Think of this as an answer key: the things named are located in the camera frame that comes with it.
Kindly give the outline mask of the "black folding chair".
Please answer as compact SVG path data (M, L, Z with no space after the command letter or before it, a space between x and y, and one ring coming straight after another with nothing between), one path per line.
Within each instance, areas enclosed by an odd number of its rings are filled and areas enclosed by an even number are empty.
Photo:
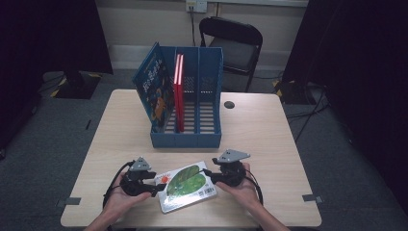
M263 45L261 32L251 24L218 16L203 18L199 32L201 47L222 49L225 71L248 77L244 89L248 92Z

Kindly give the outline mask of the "grey tape strip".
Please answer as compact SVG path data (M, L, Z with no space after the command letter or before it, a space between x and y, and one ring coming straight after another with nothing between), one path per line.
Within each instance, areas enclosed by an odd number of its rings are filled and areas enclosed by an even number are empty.
M303 194L302 198L305 202L308 201L315 201L317 204L323 202L323 198L320 195L313 195L313 194Z
M63 208L66 205L79 205L80 202L81 202L80 197L69 197L69 198L66 198L66 199L60 199L57 202L57 206Z

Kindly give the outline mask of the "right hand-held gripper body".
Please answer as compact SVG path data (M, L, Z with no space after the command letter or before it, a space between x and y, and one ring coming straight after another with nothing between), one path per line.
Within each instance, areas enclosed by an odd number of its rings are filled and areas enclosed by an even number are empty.
M230 187L237 187L246 175L242 160L249 157L250 155L245 152L225 150L219 157L212 159L222 173L222 176L217 178L222 179L223 183Z

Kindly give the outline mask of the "white wall power socket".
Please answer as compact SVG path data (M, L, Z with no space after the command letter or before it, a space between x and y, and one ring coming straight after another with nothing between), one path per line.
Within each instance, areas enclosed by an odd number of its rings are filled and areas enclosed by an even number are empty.
M206 0L186 0L186 11L188 13L206 13L208 3Z

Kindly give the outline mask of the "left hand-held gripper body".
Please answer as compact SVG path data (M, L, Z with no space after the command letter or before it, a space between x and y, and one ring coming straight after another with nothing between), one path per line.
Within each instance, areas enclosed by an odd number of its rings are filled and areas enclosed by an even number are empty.
M143 157L138 157L130 164L129 169L124 174L120 187L131 196L147 193L148 190L154 189L154 185L144 184L143 181L153 179L155 176L156 173L151 170L150 164Z

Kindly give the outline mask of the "person's left hand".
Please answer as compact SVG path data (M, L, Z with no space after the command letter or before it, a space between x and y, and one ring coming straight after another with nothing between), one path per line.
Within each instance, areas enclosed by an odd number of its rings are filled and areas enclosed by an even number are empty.
M151 196L150 192L143 192L137 196L131 196L125 193L119 186L123 176L124 172L121 172L115 180L109 199L103 208L102 215L109 224L115 223L129 209Z

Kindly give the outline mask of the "blue plastic file rack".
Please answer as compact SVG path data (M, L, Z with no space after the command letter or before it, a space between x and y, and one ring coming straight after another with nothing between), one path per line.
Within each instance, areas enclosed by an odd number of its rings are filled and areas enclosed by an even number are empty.
M223 55L220 48L162 46L169 73L166 122L161 130L151 130L154 148L219 148L221 140L220 94ZM173 76L176 56L184 55L184 131L177 125Z

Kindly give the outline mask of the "black stand base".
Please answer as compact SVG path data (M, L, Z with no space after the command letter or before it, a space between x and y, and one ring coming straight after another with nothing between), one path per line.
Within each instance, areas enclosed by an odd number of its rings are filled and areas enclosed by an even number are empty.
M294 81L273 83L275 94L283 104L288 105L315 105L316 100L307 86L302 86Z
M91 99L101 75L96 73L65 71L64 77L51 96L65 99Z

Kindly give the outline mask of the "black curtain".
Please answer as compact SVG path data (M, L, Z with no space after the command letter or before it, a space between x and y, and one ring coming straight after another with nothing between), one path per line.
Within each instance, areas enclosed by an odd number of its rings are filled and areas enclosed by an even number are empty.
M309 0L283 79L326 88L408 215L408 0Z
M55 71L113 72L96 0L0 0L0 160Z

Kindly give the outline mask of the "white green leaf picture book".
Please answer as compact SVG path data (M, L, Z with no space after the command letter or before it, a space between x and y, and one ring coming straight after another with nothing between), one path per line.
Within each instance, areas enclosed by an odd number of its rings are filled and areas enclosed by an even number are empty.
M157 193L164 214L217 195L216 186L211 178L204 173L206 168L205 162L201 161L161 173L154 178L156 185L166 185L162 191Z

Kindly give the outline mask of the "blue monster picture book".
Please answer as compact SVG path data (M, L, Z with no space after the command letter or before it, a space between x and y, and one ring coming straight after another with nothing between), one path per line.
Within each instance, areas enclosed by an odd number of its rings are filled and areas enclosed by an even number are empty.
M174 109L173 89L159 42L155 42L132 78L152 131L161 133Z

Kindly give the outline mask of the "person's right hand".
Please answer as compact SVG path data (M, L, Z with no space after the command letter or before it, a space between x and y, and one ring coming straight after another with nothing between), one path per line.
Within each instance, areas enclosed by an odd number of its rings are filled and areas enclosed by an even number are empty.
M243 166L246 175L237 187L230 187L222 182L217 182L217 186L225 192L231 193L247 211L252 211L260 207L262 203L257 194L249 163L243 163Z

